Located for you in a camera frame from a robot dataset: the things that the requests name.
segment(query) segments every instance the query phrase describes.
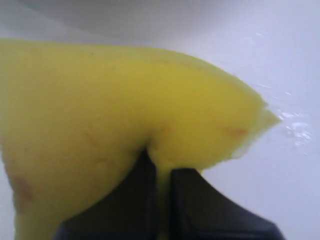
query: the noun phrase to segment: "white sink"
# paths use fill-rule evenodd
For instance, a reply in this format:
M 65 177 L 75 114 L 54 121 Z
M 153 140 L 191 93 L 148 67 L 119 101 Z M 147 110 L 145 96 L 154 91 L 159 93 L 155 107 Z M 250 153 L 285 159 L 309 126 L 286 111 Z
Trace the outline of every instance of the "white sink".
M 288 240 L 320 236 L 320 2 L 0 0 L 0 38 L 161 47 L 207 60 L 259 91 L 283 123 L 242 159 L 205 171 Z M 0 165 L 0 239 L 13 239 Z

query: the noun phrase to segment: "black plastic object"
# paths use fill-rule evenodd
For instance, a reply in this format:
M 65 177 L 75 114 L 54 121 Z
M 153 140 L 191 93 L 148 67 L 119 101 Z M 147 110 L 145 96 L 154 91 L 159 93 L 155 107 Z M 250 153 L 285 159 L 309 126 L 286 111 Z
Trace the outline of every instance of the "black plastic object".
M 230 201 L 194 169 L 171 173 L 170 240 L 284 240 L 277 226 Z
M 61 224 L 53 240 L 155 240 L 155 184 L 156 168 L 144 152 L 113 192 Z

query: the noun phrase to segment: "yellow sponge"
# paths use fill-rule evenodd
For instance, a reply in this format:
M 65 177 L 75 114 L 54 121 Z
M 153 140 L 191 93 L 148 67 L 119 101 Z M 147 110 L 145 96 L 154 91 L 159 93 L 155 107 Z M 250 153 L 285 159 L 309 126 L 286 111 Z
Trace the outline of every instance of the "yellow sponge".
M 147 148 L 160 202 L 170 169 L 202 170 L 278 122 L 245 83 L 163 49 L 0 40 L 0 143 L 16 240 L 50 240 Z

